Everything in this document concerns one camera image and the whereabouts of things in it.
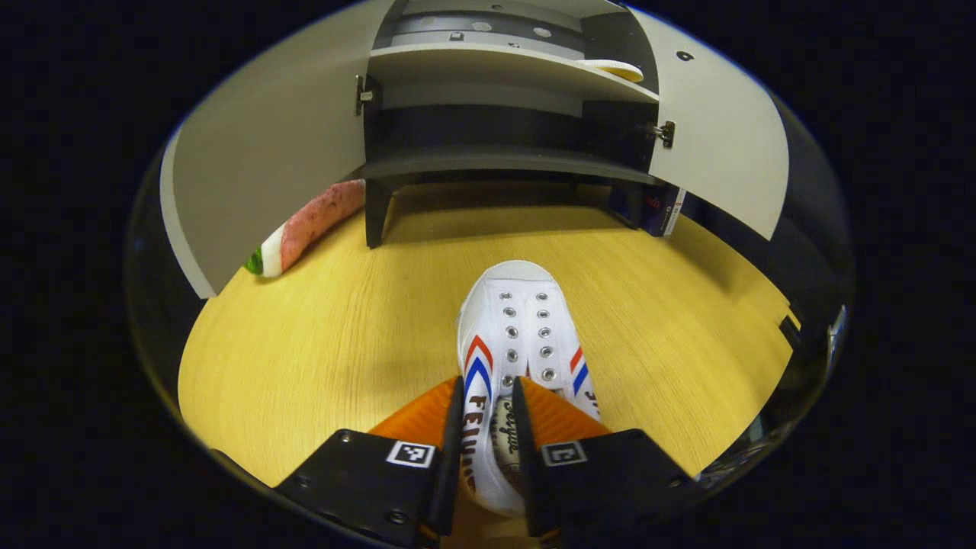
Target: wooden table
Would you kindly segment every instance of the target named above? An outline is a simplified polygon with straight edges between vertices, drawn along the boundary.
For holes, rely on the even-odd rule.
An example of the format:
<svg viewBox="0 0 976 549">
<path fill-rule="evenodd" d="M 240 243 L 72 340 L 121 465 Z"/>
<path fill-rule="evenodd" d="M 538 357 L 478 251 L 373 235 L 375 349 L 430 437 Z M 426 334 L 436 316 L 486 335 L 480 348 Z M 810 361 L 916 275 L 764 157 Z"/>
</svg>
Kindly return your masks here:
<svg viewBox="0 0 976 549">
<path fill-rule="evenodd" d="M 360 212 L 280 278 L 242 269 L 206 304 L 186 343 L 184 420 L 275 486 L 337 429 L 367 431 L 458 375 L 454 321 L 471 285 L 499 262 L 524 259 L 562 286 L 604 423 L 643 429 L 699 473 L 779 381 L 791 354 L 778 329 L 788 302 L 686 218 L 655 238 L 586 205 L 605 190 L 560 189 L 407 188 L 377 249 L 366 247 Z M 485 546 L 532 546 L 523 521 L 464 496 L 455 532 L 446 547 L 488 537 Z"/>
</svg>

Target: cabinet shelf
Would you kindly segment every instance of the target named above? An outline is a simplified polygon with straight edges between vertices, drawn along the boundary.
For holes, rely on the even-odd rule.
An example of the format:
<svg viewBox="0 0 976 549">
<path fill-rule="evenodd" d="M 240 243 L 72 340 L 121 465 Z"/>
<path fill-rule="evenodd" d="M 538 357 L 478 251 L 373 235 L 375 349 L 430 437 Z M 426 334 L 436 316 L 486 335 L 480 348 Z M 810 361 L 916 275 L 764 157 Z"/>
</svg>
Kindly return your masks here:
<svg viewBox="0 0 976 549">
<path fill-rule="evenodd" d="M 386 178 L 454 170 L 530 170 L 605 177 L 659 185 L 651 175 L 593 154 L 524 146 L 414 147 L 380 152 L 360 170 L 362 177 Z"/>
<path fill-rule="evenodd" d="M 385 86 L 492 84 L 558 92 L 584 101 L 657 103 L 657 94 L 620 76 L 559 56 L 521 48 L 438 42 L 379 48 L 368 72 Z"/>
</svg>

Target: white sneaker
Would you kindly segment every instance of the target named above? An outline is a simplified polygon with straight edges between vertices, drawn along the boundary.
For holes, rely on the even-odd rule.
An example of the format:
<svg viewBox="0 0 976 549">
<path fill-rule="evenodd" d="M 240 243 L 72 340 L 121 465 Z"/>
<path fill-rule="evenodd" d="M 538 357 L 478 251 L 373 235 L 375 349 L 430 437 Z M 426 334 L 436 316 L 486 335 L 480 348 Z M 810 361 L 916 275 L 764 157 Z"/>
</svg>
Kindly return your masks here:
<svg viewBox="0 0 976 549">
<path fill-rule="evenodd" d="M 524 501 L 502 473 L 489 429 L 497 404 L 510 400 L 515 377 L 528 376 L 600 418 L 576 327 L 552 275 L 527 261 L 485 271 L 458 314 L 458 362 L 465 380 L 462 485 L 482 507 L 523 516 Z"/>
</svg>

